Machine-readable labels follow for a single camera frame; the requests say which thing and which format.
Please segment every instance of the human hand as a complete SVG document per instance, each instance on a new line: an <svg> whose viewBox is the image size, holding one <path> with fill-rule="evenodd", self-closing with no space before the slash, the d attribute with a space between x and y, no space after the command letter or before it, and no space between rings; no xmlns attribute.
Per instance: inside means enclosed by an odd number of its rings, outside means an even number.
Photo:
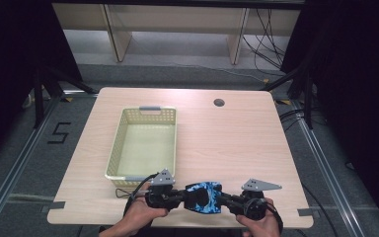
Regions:
<svg viewBox="0 0 379 237"><path fill-rule="evenodd" d="M147 190L149 186L149 183L146 183L140 190ZM137 234L139 229L146 226L153 219L167 215L167 209L149 207L144 197L138 197L130 206L122 220L112 228L101 232L100 237L132 236Z"/></svg>
<svg viewBox="0 0 379 237"><path fill-rule="evenodd" d="M273 200L270 198L265 198L268 203L273 205ZM265 217L261 220L252 220L245 215L237 215L236 220L248 227L249 231L244 232L244 237L279 237L279 228L278 222L275 219L275 216L266 210Z"/></svg>

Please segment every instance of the plastic basket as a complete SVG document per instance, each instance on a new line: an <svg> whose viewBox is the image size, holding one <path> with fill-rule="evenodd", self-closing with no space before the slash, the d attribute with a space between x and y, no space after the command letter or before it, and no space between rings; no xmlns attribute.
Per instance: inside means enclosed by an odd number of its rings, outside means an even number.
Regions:
<svg viewBox="0 0 379 237"><path fill-rule="evenodd" d="M167 168L175 175L177 111L171 107L124 109L106 170L120 188L133 188Z"/></svg>

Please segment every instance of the floor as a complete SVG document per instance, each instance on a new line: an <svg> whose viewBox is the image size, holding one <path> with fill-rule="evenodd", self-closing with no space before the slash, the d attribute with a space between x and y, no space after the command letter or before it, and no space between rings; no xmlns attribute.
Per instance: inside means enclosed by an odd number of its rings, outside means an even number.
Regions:
<svg viewBox="0 0 379 237"><path fill-rule="evenodd" d="M65 31L65 34L82 70L102 66L106 66L104 68L108 71L121 66L153 66L159 67L161 73L164 73L162 70L166 67L180 67L240 74L241 71L258 68L265 73L280 74L274 65L255 57L246 43L242 45L239 63L230 64L226 36L221 35L133 33L124 61L115 62L107 33ZM274 37L273 40L275 45L285 50L289 38ZM247 36L247 42L254 48L259 45L254 36ZM269 40L266 45L272 48ZM261 52L276 64L279 63L275 52L263 47ZM265 73L262 73L260 80L266 80L267 75L269 78L273 76ZM92 83L98 87L110 82ZM301 100L287 105L284 99L286 98L279 98L276 103L280 115L301 106ZM0 236L81 236L88 227L54 226L46 222L48 204L57 192L64 169L95 102L95 98L74 100L75 103L56 102L57 108L53 110L48 125L40 131L41 138L37 141L31 141L32 133L36 132L31 126L34 123L34 108L26 108L17 118L0 152L0 189L6 183L7 175L13 172L11 168L14 163L17 164L21 154L31 152L31 157L26 160L26 167L21 170L19 178L12 181L15 185L9 190L9 197L3 199L6 205L0 209ZM47 108L51 108L52 103L47 101ZM62 146L50 146L48 141L57 139L53 134L54 128L59 122L72 120L71 115L75 115L75 122L69 125L69 136L74 138L66 139ZM373 204L371 196L353 169L345 166L347 158L337 145L324 115L319 112L314 112L313 115L315 126L311 133L304 128L306 126L301 115L286 118L282 124L300 179L306 187L305 193L314 213L315 225L303 230L304 233L284 230L282 236L379 236L377 206ZM314 144L313 137L317 137L320 144L315 149L311 147ZM23 149L27 143L34 146L32 151ZM49 157L53 157L56 162L49 162ZM325 172L333 172L336 178L327 178L323 175ZM341 196L344 197L338 197L334 193L337 189L341 189ZM345 200L346 209L342 207ZM348 207L353 211L352 216L344 215Z"/></svg>

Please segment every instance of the gray floor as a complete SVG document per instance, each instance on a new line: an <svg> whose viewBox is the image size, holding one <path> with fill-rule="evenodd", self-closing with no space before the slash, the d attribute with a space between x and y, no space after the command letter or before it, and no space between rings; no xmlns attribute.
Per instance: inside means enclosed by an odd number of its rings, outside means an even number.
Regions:
<svg viewBox="0 0 379 237"><path fill-rule="evenodd" d="M106 33L67 31L66 35L85 82L96 89L118 86L258 90L264 85L265 79L272 81L278 78L255 70L254 56L246 45L243 45L239 64L231 65L225 36L135 33L124 62L117 63L114 62ZM255 38L249 37L248 40L255 44ZM275 42L279 47L286 48L288 38L275 39ZM273 66L259 60L257 66L263 70L275 70ZM283 99L288 86L289 83L275 89L273 96ZM79 225L48 224L45 208L57 192L95 100L81 97L73 98L71 102L58 103L0 214L0 236L77 236L81 228ZM290 105L276 104L276 107L280 114L293 110ZM0 187L33 131L34 112L34 107L29 107L19 114L2 146ZM324 116L320 112L313 112L313 121L314 133L365 236L379 236L377 206L359 177L345 166L347 158ZM60 140L60 136L52 134L59 122L70 122L59 128L68 132L68 136L62 144L49 144L48 141ZM295 117L282 123L300 179L316 197L312 198L305 191L315 212L315 224L303 232L307 236L335 236L318 201L338 235L350 236L300 125ZM196 234L207 235L199 231ZM301 235L296 230L284 229L282 236Z"/></svg>

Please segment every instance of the wooden table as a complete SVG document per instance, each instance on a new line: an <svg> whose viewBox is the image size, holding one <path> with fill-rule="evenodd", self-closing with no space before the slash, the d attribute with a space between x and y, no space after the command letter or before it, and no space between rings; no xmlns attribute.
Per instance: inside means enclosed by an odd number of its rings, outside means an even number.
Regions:
<svg viewBox="0 0 379 237"><path fill-rule="evenodd" d="M225 105L215 106L216 99ZM284 227L312 226L312 216L300 217L297 211L309 205L270 93L141 88L101 90L54 199L65 206L50 210L50 223L110 225L121 219L126 200L115 196L115 186L104 174L121 111L138 106L177 108L174 188L217 181L223 192L239 195L250 178L278 184L281 190L265 191L265 196L274 200ZM152 226L241 227L225 206L215 215L183 206Z"/></svg>

